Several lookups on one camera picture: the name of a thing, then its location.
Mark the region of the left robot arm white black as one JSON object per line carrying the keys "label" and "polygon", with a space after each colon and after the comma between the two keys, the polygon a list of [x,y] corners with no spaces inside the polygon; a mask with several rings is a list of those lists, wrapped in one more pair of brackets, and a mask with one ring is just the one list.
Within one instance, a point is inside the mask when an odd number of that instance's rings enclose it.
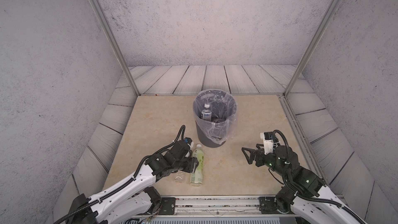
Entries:
{"label": "left robot arm white black", "polygon": [[178,171],[193,172],[198,166],[192,153],[193,141],[174,141],[150,156],[145,156],[136,171],[113,186],[86,197],[76,197],[69,212],[58,224],[112,224],[136,214],[152,214],[162,201],[153,185]]}

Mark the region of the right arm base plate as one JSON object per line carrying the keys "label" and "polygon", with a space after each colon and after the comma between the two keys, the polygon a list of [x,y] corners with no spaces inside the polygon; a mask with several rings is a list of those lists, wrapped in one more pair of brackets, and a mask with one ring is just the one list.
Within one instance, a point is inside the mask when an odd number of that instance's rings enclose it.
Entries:
{"label": "right arm base plate", "polygon": [[261,214],[277,214],[275,197],[259,197],[259,211]]}

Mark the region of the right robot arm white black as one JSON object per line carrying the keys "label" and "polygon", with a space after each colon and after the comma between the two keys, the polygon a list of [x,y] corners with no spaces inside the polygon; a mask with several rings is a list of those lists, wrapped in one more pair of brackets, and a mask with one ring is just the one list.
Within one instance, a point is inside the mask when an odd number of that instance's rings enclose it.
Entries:
{"label": "right robot arm white black", "polygon": [[328,187],[313,171],[304,168],[289,146],[277,146],[266,153],[263,145],[242,148],[249,164],[266,166],[282,177],[283,186],[274,198],[260,200],[262,213],[294,213],[311,224],[363,224],[365,221]]}

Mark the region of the green tea bottle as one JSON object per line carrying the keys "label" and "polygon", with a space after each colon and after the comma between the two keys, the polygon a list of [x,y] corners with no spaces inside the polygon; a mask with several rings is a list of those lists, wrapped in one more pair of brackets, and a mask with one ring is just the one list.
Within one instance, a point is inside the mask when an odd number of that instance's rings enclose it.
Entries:
{"label": "green tea bottle", "polygon": [[194,165],[194,170],[190,177],[190,185],[192,186],[202,186],[203,184],[204,156],[205,153],[202,149],[202,145],[197,144],[196,149],[193,152],[193,157],[197,159],[197,164]]}

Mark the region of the clear bottle black white label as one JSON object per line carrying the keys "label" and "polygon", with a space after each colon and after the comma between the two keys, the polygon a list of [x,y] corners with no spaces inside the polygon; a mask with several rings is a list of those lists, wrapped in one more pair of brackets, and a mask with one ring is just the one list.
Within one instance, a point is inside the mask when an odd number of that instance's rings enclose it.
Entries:
{"label": "clear bottle black white label", "polygon": [[210,105],[209,104],[204,104],[204,109],[201,112],[201,119],[204,120],[204,121],[211,122],[211,120],[212,120],[212,112],[210,110]]}

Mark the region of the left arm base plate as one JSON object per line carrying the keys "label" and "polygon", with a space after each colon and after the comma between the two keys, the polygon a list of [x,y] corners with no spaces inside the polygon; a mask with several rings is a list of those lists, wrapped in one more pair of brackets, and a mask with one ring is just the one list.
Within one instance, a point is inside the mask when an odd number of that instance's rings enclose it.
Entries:
{"label": "left arm base plate", "polygon": [[153,214],[174,215],[175,206],[176,206],[176,198],[174,197],[161,198],[159,200],[155,200],[154,202],[152,202],[152,205],[147,213],[152,215]]}

